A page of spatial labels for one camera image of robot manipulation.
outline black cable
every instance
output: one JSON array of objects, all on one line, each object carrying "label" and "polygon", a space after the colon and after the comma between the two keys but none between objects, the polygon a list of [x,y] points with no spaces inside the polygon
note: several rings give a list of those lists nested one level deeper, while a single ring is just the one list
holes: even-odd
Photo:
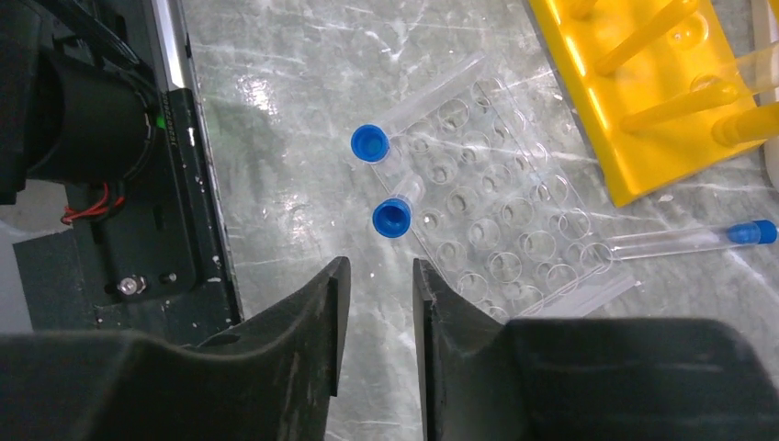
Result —
[{"label": "black cable", "polygon": [[111,29],[95,20],[74,0],[35,0],[90,47],[118,67],[144,72],[148,66]]}]

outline blue tube cap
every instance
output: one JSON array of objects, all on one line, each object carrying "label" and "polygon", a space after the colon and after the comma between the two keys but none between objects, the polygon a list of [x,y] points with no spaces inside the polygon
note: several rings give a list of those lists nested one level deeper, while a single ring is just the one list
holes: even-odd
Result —
[{"label": "blue tube cap", "polygon": [[390,151],[390,140],[384,130],[373,124],[360,126],[352,134],[352,152],[367,163],[377,163]]},{"label": "blue tube cap", "polygon": [[774,243],[776,242],[776,225],[766,219],[737,223],[728,228],[728,239],[739,244]]},{"label": "blue tube cap", "polygon": [[401,237],[411,225],[412,210],[403,199],[389,198],[373,210],[373,228],[384,237]]}]

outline test tube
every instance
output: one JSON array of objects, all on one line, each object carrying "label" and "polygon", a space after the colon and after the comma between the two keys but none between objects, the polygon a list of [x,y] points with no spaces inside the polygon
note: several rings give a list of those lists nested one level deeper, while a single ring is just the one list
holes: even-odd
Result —
[{"label": "test tube", "polygon": [[390,145],[384,130],[373,124],[365,124],[352,134],[352,153],[383,175],[396,175],[402,169],[402,155]]},{"label": "test tube", "polygon": [[645,232],[616,236],[608,240],[612,254],[622,260],[774,242],[776,225],[770,220],[669,232]]},{"label": "test tube", "polygon": [[373,210],[373,227],[384,237],[394,239],[405,234],[412,224],[415,206],[424,198],[424,182],[415,173],[407,174],[392,190],[389,198]]},{"label": "test tube", "polygon": [[692,88],[698,90],[715,82],[725,81],[735,85],[743,83],[747,90],[742,90],[741,93],[745,96],[757,95],[779,87],[777,63],[779,41],[724,64],[712,73],[700,75],[693,80]]}]

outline table surface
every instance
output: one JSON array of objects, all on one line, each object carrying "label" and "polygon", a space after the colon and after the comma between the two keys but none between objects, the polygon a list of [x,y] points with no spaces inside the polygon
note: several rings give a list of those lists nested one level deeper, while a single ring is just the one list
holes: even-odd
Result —
[{"label": "table surface", "polygon": [[[352,262],[339,397],[327,439],[419,440],[412,331],[413,236],[384,240],[385,195],[348,141],[469,53],[501,74],[604,235],[779,219],[754,152],[615,209],[518,0],[188,0],[184,2],[246,317],[302,286],[337,255]],[[737,55],[751,50],[748,0],[715,2]],[[779,379],[779,247],[639,260],[643,285],[595,316],[713,317],[745,334]]]}]

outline marble surface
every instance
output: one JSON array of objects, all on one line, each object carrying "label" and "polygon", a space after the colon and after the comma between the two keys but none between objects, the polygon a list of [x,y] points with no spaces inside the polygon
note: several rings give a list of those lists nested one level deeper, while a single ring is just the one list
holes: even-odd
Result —
[{"label": "marble surface", "polygon": [[[748,0],[719,0],[734,51],[751,47]],[[352,261],[339,397],[329,440],[419,440],[409,236],[370,225],[384,196],[356,163],[355,127],[483,49],[529,123],[545,130],[605,235],[779,219],[762,154],[719,164],[615,209],[593,152],[522,1],[187,0],[184,2],[245,315],[299,288],[336,255]],[[641,260],[641,280],[597,316],[714,317],[744,333],[779,379],[779,246]]]}]

